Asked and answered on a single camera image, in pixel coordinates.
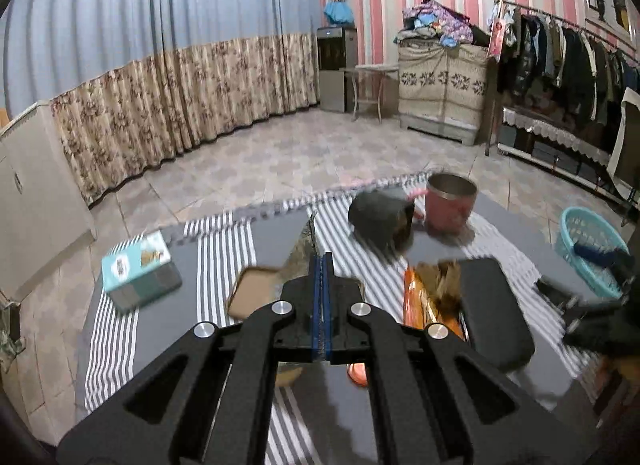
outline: tiled floor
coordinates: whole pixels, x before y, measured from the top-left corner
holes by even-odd
[[[532,235],[554,240],[563,208],[620,219],[586,191],[515,159],[399,128],[398,121],[319,109],[272,118],[238,130],[148,171],[92,209],[98,240],[75,253],[22,305],[27,349],[17,358],[24,406],[34,434],[56,443],[74,421],[76,339],[100,258],[117,242],[155,226],[325,190],[355,180],[445,167],[469,175],[505,208],[520,212]],[[628,238],[632,226],[624,229]]]

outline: mug handle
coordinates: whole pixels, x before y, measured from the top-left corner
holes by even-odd
[[[429,193],[429,189],[414,190],[413,192],[408,194],[407,199],[409,201],[414,201],[414,200],[418,199],[419,197],[427,196],[428,193]],[[422,212],[420,212],[420,210],[414,209],[414,218],[416,218],[417,220],[423,220],[424,219],[424,214]]]

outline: blue curtain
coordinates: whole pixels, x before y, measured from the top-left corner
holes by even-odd
[[[0,18],[9,116],[162,50],[313,32],[319,0],[12,0]]]

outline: curtain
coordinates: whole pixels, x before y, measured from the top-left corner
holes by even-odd
[[[318,101],[319,0],[12,0],[0,101],[50,100],[85,201]]]

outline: black pouch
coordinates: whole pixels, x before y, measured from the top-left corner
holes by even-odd
[[[353,199],[348,218],[359,236],[386,250],[409,239],[414,208],[413,201],[374,190]]]
[[[500,263],[493,257],[460,264],[460,305],[471,346],[500,371],[522,368],[536,350]]]

